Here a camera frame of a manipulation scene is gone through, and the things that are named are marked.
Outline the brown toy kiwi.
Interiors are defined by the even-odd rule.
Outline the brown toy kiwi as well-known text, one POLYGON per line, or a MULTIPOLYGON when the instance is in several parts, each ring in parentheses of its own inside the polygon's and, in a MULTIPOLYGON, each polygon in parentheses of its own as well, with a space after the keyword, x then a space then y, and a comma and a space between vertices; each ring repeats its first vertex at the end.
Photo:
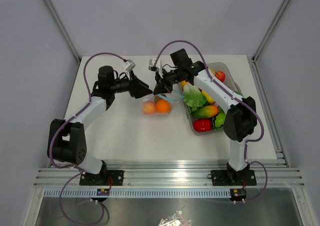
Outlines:
POLYGON ((165 97, 166 97, 165 94, 156 95, 156 96, 154 97, 154 102, 157 103, 157 102, 160 101, 160 100, 164 100, 165 97))

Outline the clear zip top bag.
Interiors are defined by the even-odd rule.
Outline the clear zip top bag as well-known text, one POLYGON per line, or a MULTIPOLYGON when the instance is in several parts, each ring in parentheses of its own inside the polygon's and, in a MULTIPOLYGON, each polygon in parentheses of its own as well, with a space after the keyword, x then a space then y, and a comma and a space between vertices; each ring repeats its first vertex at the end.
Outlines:
POLYGON ((149 95, 143 98, 142 112, 146 115, 167 115, 184 96, 177 90, 168 94, 149 95))

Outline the orange toy tangerine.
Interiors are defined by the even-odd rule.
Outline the orange toy tangerine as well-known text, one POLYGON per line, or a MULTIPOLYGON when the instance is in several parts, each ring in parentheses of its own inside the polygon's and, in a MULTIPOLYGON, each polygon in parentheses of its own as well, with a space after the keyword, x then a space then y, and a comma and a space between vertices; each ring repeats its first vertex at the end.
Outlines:
POLYGON ((171 104, 166 100, 160 100, 156 103, 156 111, 160 114, 168 114, 171 112, 171 104))

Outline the orange pink toy peach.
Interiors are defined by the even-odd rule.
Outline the orange pink toy peach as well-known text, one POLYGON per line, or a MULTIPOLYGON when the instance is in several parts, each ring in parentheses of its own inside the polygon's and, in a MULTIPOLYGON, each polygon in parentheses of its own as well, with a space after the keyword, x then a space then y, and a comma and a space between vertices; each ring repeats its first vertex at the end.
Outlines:
POLYGON ((146 101, 143 103, 142 111, 146 115, 154 115, 156 113, 156 103, 153 101, 146 101))

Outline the yellow toy pear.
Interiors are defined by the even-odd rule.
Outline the yellow toy pear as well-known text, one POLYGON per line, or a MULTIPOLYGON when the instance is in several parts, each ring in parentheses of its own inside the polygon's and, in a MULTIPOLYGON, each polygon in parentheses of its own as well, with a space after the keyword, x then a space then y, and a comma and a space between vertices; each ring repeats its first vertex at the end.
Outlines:
POLYGON ((208 104, 214 104, 215 103, 215 100, 211 96, 209 96, 205 91, 202 90, 201 93, 204 96, 204 98, 206 99, 208 104))

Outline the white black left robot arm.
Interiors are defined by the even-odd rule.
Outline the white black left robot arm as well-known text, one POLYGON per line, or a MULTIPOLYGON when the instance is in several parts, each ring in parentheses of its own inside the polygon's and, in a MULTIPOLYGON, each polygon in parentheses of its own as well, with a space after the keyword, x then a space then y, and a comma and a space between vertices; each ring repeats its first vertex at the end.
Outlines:
POLYGON ((97 81, 89 91, 89 101, 68 119, 54 119, 50 124, 47 155, 51 164, 60 168, 74 167, 97 185, 108 180, 107 165, 87 151, 85 131, 115 100, 115 94, 128 92, 135 99, 152 93, 149 86, 129 72, 119 78, 111 66, 98 70, 97 81))

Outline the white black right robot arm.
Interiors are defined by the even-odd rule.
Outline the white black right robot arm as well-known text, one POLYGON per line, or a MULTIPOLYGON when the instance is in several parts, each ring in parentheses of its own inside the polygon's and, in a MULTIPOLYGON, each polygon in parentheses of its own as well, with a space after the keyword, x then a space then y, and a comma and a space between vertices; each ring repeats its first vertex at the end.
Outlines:
POLYGON ((225 170, 212 170, 211 180, 214 186, 255 186, 257 184, 251 163, 247 160, 247 143, 257 124, 261 122, 256 112, 256 102, 252 97, 243 98, 221 83, 209 70, 204 59, 193 62, 185 49, 170 55, 176 66, 166 71, 158 63, 150 60, 149 70, 155 72, 154 94, 169 93, 173 85, 187 81, 204 90, 217 101, 226 115, 223 131, 230 139, 230 157, 225 170))

